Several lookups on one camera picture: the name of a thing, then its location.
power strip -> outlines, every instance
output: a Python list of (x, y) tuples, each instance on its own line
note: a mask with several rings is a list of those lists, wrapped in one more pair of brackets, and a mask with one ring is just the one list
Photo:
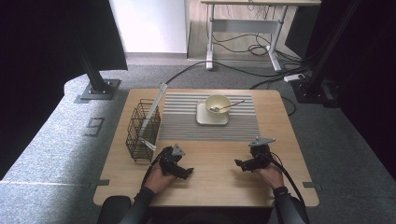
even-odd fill
[(290, 81), (294, 81), (294, 80), (301, 80), (301, 79), (304, 79), (304, 78), (305, 78), (305, 76), (303, 74), (296, 74), (296, 75), (283, 77), (285, 82), (290, 82)]

wood grain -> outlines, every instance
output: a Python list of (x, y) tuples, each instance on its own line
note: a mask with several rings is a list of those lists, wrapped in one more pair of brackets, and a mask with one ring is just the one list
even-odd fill
[[(318, 205), (315, 189), (305, 189), (303, 182), (311, 182), (303, 155), (291, 128), (285, 107), (277, 91), (245, 90), (184, 90), (168, 89), (168, 92), (206, 92), (251, 94), (262, 137), (274, 137), (270, 148), (283, 161), (294, 182), (303, 194), (307, 206)], [(127, 195), (131, 199), (140, 189), (141, 181), (149, 167), (148, 161), (131, 158), (125, 139), (127, 126), (139, 99), (154, 99), (158, 90), (130, 90), (113, 143), (109, 150), (101, 179), (108, 179), (108, 186), (99, 186), (94, 202), (102, 204), (111, 195)], [(164, 97), (160, 102), (163, 112)], [(159, 141), (154, 156), (164, 147), (178, 143), (186, 152), (179, 165), (194, 168), (187, 179), (177, 179), (151, 206), (271, 206), (273, 196), (256, 174), (242, 172), (234, 159), (251, 159), (248, 142)]]

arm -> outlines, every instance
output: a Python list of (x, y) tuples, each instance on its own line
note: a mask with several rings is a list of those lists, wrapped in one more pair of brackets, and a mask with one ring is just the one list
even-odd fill
[(166, 189), (174, 179), (176, 178), (173, 175), (163, 175), (163, 171), (157, 162), (152, 167), (144, 187), (134, 197), (134, 203), (122, 219), (121, 224), (140, 223), (155, 194)]
[(309, 223), (304, 205), (296, 198), (291, 197), (283, 182), (282, 172), (277, 166), (270, 163), (265, 169), (257, 169), (255, 172), (273, 190), (279, 223)]

white plate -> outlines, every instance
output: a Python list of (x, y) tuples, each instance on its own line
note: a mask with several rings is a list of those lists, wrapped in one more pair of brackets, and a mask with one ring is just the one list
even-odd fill
[(224, 114), (224, 116), (220, 118), (212, 118), (206, 110), (205, 101), (198, 101), (197, 122), (205, 125), (225, 125), (228, 122), (228, 114)]

white wall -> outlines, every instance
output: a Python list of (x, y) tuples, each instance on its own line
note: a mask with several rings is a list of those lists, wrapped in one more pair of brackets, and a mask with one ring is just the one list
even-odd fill
[(187, 0), (110, 0), (125, 52), (187, 53)]

